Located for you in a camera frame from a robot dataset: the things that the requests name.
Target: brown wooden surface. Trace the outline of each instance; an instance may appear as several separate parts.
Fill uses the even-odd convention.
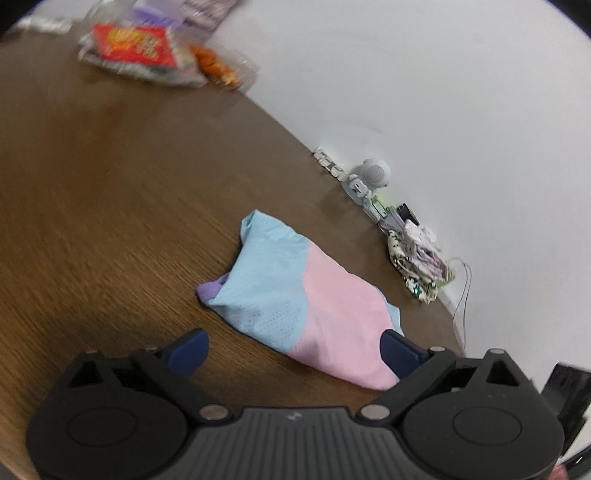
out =
[[[232,407],[356,410],[375,395],[237,333],[195,299],[195,285],[232,265],[253,209],[380,288],[409,338],[457,349],[443,306],[411,298],[385,237],[259,107],[80,64],[75,39],[0,43],[0,461],[20,478],[36,476],[28,418],[90,346],[124,356],[200,326],[212,348],[194,379]]]

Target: orange snack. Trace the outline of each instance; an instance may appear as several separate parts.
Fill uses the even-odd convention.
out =
[[[191,51],[199,64],[199,69],[215,82],[230,88],[238,88],[242,82],[238,79],[236,70],[217,59],[217,54],[211,48],[192,45]]]

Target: red snack package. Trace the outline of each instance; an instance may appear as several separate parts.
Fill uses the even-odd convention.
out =
[[[105,60],[176,67],[164,27],[120,27],[96,24],[93,27],[96,47]]]

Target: patterned fabric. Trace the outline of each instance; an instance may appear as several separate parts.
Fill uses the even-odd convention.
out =
[[[400,313],[305,236],[255,211],[242,221],[242,250],[229,274],[197,287],[230,325],[299,362],[374,390],[398,377],[382,361],[384,330]]]
[[[394,230],[390,230],[388,232],[388,253],[392,265],[402,275],[413,297],[429,304],[437,298],[437,283],[413,265],[402,246],[400,235]]]

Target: metal screw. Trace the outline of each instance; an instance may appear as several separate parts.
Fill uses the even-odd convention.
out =
[[[205,405],[199,410],[199,414],[206,420],[223,420],[230,415],[228,410],[223,405],[211,404]]]
[[[364,406],[360,413],[368,420],[383,420],[387,419],[390,415],[390,409],[385,405],[371,403],[370,405]]]

